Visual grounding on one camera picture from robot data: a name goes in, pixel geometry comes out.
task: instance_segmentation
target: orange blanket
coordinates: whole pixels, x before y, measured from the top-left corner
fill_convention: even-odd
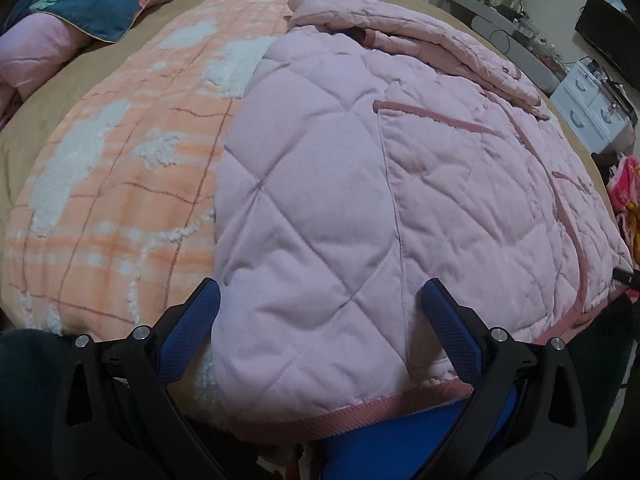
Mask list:
[[[3,308],[19,326],[126,336],[213,268],[216,163],[287,0],[207,0],[93,88],[12,211]]]

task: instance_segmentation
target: black flat screen tv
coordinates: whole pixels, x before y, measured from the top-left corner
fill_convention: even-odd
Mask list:
[[[605,0],[587,0],[575,30],[640,89],[640,28],[626,12]]]

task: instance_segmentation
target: beige bed sheet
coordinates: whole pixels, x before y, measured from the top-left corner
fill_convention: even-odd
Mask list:
[[[130,54],[140,49],[168,22],[185,10],[204,0],[174,0],[143,14],[118,43],[104,45],[96,42],[77,59],[63,68],[20,108],[14,118],[0,132],[0,262],[4,248],[4,235],[9,212],[25,183],[31,167],[47,138],[58,123],[94,85],[116,70]],[[444,10],[422,0],[381,0],[408,9],[430,14],[444,22],[473,34],[492,50],[488,42]],[[593,179],[596,190],[603,197],[613,218],[610,201],[600,174],[590,154],[569,126],[559,117],[564,134],[582,159]]]

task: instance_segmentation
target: drawer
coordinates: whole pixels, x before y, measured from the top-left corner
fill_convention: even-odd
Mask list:
[[[606,94],[600,92],[589,106],[593,117],[600,123],[600,126],[607,132],[610,139],[615,139],[618,134],[627,127],[629,118],[616,105],[611,106],[611,101]]]
[[[589,106],[600,91],[597,83],[578,67],[569,72],[562,84],[585,106]]]
[[[551,101],[590,153],[601,153],[609,146],[604,131],[594,124],[583,109],[584,105],[578,104],[566,88],[558,88]]]

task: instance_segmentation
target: metal screw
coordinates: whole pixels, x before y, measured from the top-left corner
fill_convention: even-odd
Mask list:
[[[564,350],[565,344],[562,339],[560,339],[559,337],[555,337],[551,339],[551,346],[556,350]]]
[[[133,339],[137,339],[138,341],[146,339],[149,337],[149,334],[151,334],[151,329],[146,325],[137,326],[133,329]]]
[[[76,343],[75,345],[78,348],[84,348],[85,346],[87,346],[89,344],[89,336],[87,336],[86,334],[82,334],[81,336],[78,336],[76,338]]]
[[[491,337],[493,337],[496,341],[499,341],[500,343],[507,341],[508,336],[509,335],[504,329],[494,328],[493,330],[491,330]]]

